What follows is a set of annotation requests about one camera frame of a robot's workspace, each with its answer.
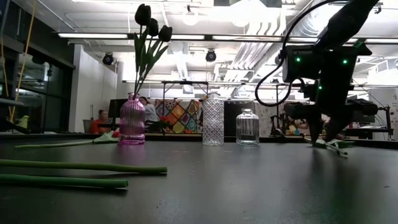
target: vase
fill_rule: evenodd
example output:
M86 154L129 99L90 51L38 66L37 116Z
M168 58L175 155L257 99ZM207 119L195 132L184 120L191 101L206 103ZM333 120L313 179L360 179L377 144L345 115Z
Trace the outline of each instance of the vase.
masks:
M210 93L203 101L203 144L222 146L224 144L224 101L220 94Z
M145 108L129 93L129 98L120 109L120 144L143 144L145 141Z
M236 117L236 143L240 145L257 145L260 142L259 117L252 109L242 109Z

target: camera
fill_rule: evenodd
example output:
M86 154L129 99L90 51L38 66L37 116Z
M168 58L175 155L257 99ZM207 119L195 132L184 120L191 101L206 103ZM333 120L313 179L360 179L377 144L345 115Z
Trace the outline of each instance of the camera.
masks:
M217 56L216 56L216 53L214 52L214 50L207 51L207 54L206 54L207 62L214 62L216 60L216 58L217 58Z
M115 62L116 60L113 58L113 53L106 52L104 58L102 59L102 63L104 63L104 65L113 65Z

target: yellow rope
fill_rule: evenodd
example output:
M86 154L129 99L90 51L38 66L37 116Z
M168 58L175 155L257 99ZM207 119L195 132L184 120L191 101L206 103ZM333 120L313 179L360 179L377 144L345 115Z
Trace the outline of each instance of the yellow rope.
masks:
M26 40L24 61L22 63L21 74L19 75L19 81L18 81L17 93L16 93L16 96L15 96L15 101L18 101L18 98L19 98L19 88L21 87L22 74L24 73L24 70L25 70L26 55L27 55L27 50L29 49L30 35L32 33L33 21L35 19L35 13L36 13L36 3L37 3L37 0L34 0L34 2L33 2L33 11L32 11L32 19L30 20L29 32L28 32L27 40ZM12 107L11 122L14 120L14 113L15 113L15 106Z
M8 93L8 82L7 82L7 73L6 73L6 57L4 56L4 44L1 37L1 56L2 56L2 73L4 74L4 82L6 84L6 96L9 96ZM11 107L8 107L8 113L11 117Z

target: textured glass vase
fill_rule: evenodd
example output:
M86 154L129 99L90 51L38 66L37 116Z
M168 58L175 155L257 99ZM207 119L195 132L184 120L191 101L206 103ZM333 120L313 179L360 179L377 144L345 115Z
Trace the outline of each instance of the textured glass vase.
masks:
M218 93L210 93L203 101L203 144L222 146L224 144L224 101Z
M259 117L252 109L242 109L236 117L236 143L241 145L257 145L260 142Z
M143 144L145 140L145 108L129 93L129 98L120 109L120 135L121 144Z

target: person sitting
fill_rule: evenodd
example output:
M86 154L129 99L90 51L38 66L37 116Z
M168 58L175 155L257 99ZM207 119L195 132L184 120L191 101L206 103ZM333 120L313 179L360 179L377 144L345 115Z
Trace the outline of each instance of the person sitting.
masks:
M147 98L141 96L139 101L144 105L145 108L145 120L146 121L159 121L159 117L156 114L155 106L148 102Z
M108 112L105 110L98 111L98 118L97 120L93 121L90 128L91 134L104 134L111 131L110 128L100 128L98 127L99 124L106 124L108 122Z

